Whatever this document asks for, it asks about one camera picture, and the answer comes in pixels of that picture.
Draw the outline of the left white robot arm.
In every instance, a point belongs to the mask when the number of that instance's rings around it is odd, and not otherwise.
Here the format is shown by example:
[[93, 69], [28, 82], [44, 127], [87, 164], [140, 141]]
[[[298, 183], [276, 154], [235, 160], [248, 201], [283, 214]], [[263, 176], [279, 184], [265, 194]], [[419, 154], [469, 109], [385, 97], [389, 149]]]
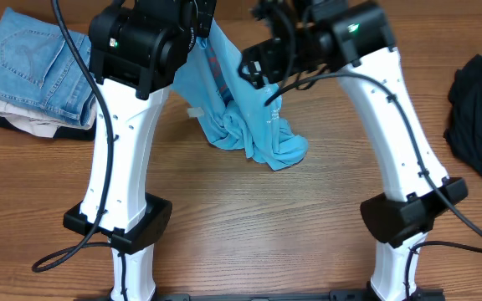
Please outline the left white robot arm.
[[64, 214], [69, 230], [105, 236], [111, 300], [152, 300], [153, 249], [172, 204], [146, 192], [154, 131], [175, 73], [197, 38], [207, 37], [213, 1], [115, 1], [89, 26], [88, 76], [95, 93], [95, 144], [84, 199]]

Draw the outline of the light blue printed t-shirt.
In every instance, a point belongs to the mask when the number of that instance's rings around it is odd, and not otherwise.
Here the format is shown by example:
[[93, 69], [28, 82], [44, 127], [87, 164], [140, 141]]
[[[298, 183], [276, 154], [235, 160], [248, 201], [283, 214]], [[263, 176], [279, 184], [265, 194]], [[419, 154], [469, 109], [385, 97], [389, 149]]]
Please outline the light blue printed t-shirt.
[[278, 85], [255, 89], [238, 75], [240, 61], [238, 48], [213, 22], [209, 36], [197, 39], [176, 72], [171, 90], [190, 104], [188, 114], [217, 148], [243, 150], [248, 159], [274, 171], [301, 162], [309, 142], [279, 116], [282, 99], [264, 104]]

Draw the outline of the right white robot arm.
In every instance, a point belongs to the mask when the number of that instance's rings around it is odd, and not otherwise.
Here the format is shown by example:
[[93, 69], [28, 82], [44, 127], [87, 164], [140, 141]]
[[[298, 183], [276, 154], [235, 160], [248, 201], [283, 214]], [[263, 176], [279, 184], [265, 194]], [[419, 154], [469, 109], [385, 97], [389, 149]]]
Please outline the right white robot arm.
[[404, 82], [400, 53], [380, 5], [366, 1], [260, 1], [252, 10], [271, 38], [247, 48], [239, 76], [257, 89], [305, 90], [335, 78], [354, 104], [375, 151], [383, 191], [361, 204], [376, 239], [364, 289], [333, 290], [333, 300], [441, 300], [415, 282], [420, 247], [437, 217], [465, 199], [430, 147]]

